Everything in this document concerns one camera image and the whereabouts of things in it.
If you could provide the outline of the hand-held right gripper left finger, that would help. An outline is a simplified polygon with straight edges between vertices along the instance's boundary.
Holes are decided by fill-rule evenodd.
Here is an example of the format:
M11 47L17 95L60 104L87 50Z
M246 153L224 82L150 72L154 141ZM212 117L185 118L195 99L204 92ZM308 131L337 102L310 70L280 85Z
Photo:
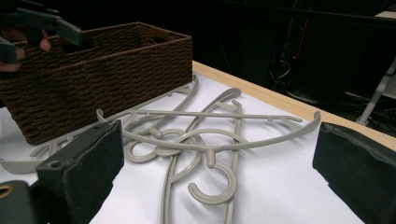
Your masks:
M36 167L45 222L89 224L124 164L118 120L91 127Z

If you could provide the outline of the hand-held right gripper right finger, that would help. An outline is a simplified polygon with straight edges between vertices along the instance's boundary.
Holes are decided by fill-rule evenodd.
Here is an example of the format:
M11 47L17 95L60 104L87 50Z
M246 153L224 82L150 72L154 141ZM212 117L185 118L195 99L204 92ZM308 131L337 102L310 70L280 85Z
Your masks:
M347 127L323 122L313 168L365 224L396 224L395 151Z

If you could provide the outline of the brown woven basket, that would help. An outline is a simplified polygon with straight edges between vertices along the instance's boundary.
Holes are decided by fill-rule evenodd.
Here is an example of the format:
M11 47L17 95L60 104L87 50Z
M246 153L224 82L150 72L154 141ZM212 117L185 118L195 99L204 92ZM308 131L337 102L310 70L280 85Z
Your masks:
M83 32L81 46L54 36L45 52L25 42L20 70L0 73L0 101L26 142L39 145L140 105L192 80L188 35L142 22Z

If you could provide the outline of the grey plastic clothes hanger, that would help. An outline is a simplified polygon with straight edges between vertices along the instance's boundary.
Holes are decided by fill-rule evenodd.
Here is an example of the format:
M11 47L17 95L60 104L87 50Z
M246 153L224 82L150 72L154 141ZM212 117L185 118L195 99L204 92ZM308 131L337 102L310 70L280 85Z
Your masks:
M158 128L172 117L183 116L183 111L146 111L142 112L142 118L131 120L124 125L123 136L130 142L124 148L125 158L134 163L144 163L151 161L158 156L168 157L170 159L165 179L163 183L162 195L162 224L169 224L170 221L170 200L172 185L178 180L187 176L202 157L206 157L206 165L210 169L223 172L228 179L226 190L219 195L207 195L202 193L196 184L190 183L188 190L191 196L198 202L224 206L223 224L232 224L233 219L233 197L237 190L237 163L239 153L232 146L226 149L231 152L231 163L224 164L216 159L217 152L205 147L205 141L202 135L204 130L197 130L195 126L205 117L212 115L212 110L219 106L226 106L228 100L241 95L237 88L231 88L220 94L201 112L192 112L194 120L186 130L168 129L160 131ZM176 172L177 156L183 150L193 150L195 157L190 164L182 171Z
M192 75L192 82L171 90L165 94L149 99L148 101L136 106L132 106L127 110L140 109L146 105L150 105L165 97L172 97L173 94L182 94L184 99L192 97L199 87L196 75ZM107 116L106 119L116 119L124 117L125 111L121 111L112 116ZM10 113L7 109L0 109L0 166L7 172L14 175L27 175L35 172L37 165L53 155L60 148L70 143L81 133L85 132L93 125L98 124L96 121L93 124L86 125L82 128L76 129L73 132L50 139L47 142L41 143L37 146L29 145L22 140L21 130L17 128L17 124L11 119Z
M233 133L222 129L200 129L192 127L185 131L179 129L168 129L160 131L155 124L151 125L141 133L132 133L130 130L140 122L156 119L160 123L173 117L192 117L192 125L196 125L204 118L219 118L220 113L206 112L184 112L184 111L159 111L159 110L127 110L109 118L114 121L125 117L127 120L122 124L122 136L129 140L124 148L125 158L134 163L143 163L157 156L169 157L171 159L165 180L163 183L162 206L167 207L170 203L172 184L187 176L202 157L206 157L206 166L223 172L228 183L226 190L218 195L207 195L201 192L197 185L190 183L188 191L198 202L217 205L229 204L237 190L237 161L238 152L243 149L266 147L294 138L301 137L313 132L320 124L321 114L314 113L314 119L302 126L301 119L291 116L275 115L252 115L252 119L264 119L266 121L280 120L291 129L288 134L275 138L249 142L239 134L241 120L248 117L247 114L225 114L226 119L235 120L235 131Z

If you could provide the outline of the white metal frame desk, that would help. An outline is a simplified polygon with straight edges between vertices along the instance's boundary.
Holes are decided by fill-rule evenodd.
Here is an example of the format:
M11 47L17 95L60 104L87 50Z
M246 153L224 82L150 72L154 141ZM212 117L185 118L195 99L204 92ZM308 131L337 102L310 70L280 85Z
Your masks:
M364 108L361 115L356 120L360 125L366 126L368 124L368 118L372 114L375 109L376 104L378 103L380 97L384 94L384 92L388 89L388 85L391 82L396 72L396 56L392 60L389 65L389 68L384 72L380 82L378 83L374 94L372 95L369 103Z

